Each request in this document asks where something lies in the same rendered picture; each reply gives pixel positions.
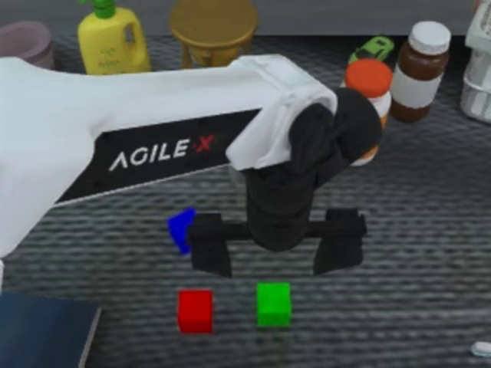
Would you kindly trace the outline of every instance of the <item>brown bottle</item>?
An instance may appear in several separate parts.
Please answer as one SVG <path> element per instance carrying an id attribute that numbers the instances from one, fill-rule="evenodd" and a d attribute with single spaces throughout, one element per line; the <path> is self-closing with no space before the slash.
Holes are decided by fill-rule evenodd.
<path id="1" fill-rule="evenodd" d="M 430 111 L 449 60 L 451 33 L 435 21 L 413 26 L 399 52 L 390 92 L 390 114 L 405 123 L 421 120 Z"/>

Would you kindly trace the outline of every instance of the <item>red lid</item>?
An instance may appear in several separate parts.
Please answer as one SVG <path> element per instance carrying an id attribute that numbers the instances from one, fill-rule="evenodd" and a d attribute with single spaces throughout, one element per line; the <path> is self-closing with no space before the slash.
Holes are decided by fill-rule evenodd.
<path id="1" fill-rule="evenodd" d="M 348 65 L 344 83 L 366 98 L 381 97 L 390 90 L 392 70 L 382 61 L 360 59 Z"/>

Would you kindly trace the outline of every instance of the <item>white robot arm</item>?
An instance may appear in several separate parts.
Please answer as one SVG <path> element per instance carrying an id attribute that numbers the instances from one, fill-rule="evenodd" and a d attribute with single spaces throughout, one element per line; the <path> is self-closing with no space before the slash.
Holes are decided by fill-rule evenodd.
<path id="1" fill-rule="evenodd" d="M 0 59 L 0 277 L 1 259 L 55 205 L 289 160 L 288 128 L 313 103 L 337 108 L 334 92 L 280 55 L 115 76 Z"/>

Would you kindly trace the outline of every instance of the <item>blue book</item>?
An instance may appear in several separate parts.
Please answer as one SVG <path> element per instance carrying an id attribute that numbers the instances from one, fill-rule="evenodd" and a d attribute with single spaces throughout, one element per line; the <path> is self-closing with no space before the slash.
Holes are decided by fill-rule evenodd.
<path id="1" fill-rule="evenodd" d="M 86 301 L 3 291 L 1 368 L 82 368 L 101 315 Z"/>

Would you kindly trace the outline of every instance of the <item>yellow stool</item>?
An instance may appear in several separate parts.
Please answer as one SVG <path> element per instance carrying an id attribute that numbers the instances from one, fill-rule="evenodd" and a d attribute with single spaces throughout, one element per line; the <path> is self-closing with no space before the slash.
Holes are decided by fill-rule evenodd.
<path id="1" fill-rule="evenodd" d="M 177 0 L 170 11 L 170 30 L 183 47 L 182 68 L 195 62 L 224 67 L 249 48 L 258 25 L 250 0 Z"/>

